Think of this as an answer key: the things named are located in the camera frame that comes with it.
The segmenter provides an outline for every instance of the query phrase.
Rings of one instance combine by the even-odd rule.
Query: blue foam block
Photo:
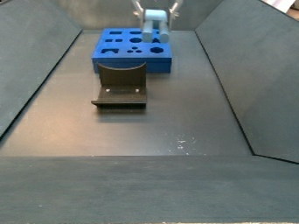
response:
[[[93,55],[95,73],[99,73],[98,63],[114,68],[138,67],[146,63],[149,73],[170,73],[171,45],[161,43],[158,30],[154,30],[153,43],[146,43],[141,29],[109,28],[102,33]]]

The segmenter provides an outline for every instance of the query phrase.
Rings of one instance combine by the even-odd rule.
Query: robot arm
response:
[[[183,6],[183,0],[175,0],[173,8],[170,9],[170,13],[171,13],[171,16],[170,16],[170,30],[173,29],[175,18],[179,17],[179,12],[178,11],[182,8],[182,6]]]
[[[175,0],[173,8],[170,9],[170,17],[165,10],[145,10],[141,4],[141,0],[131,0],[135,6],[135,15],[141,19],[141,27],[143,28],[143,40],[145,42],[153,41],[154,21],[159,22],[161,41],[169,42],[170,30],[173,29],[173,23],[177,17],[179,17],[179,9],[183,6],[183,0]]]
[[[145,14],[145,9],[141,5],[141,0],[133,0],[133,4],[135,6],[135,14],[138,15],[139,18],[142,18]]]

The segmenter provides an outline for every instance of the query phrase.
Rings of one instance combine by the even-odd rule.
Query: gray metal wall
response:
[[[78,21],[83,29],[102,30],[107,27],[138,27],[131,0],[54,0]],[[143,6],[173,5],[174,1],[142,0]],[[181,17],[175,20],[174,29],[194,31],[205,18],[212,14],[222,0],[185,0]]]
[[[0,5],[0,137],[79,33],[49,0]]]
[[[299,23],[225,0],[197,32],[256,153],[299,162]]]

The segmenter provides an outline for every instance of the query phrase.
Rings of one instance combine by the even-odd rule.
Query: black object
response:
[[[98,100],[91,103],[102,106],[145,106],[146,63],[131,68],[113,68],[98,64],[102,88]]]

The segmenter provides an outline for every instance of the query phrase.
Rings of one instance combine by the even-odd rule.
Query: circular hole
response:
[[[131,38],[130,41],[133,43],[141,43],[143,40],[141,38]]]
[[[131,31],[130,33],[131,33],[131,34],[142,34],[141,31]]]
[[[162,53],[165,51],[165,49],[162,47],[154,47],[151,48],[151,52],[153,53]]]

